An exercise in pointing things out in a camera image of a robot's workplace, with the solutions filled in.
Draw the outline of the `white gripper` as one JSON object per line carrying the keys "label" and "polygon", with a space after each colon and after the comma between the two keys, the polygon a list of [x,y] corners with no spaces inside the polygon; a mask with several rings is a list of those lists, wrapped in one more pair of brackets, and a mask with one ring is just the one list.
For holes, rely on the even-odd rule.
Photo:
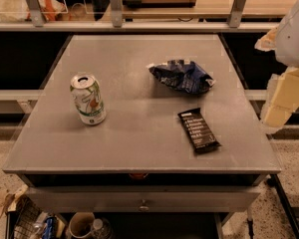
{"label": "white gripper", "polygon": [[299,108],[299,0],[275,27],[257,40],[254,48],[275,51],[276,60],[286,66],[281,74],[268,81],[266,101],[260,118],[266,127],[279,129]]}

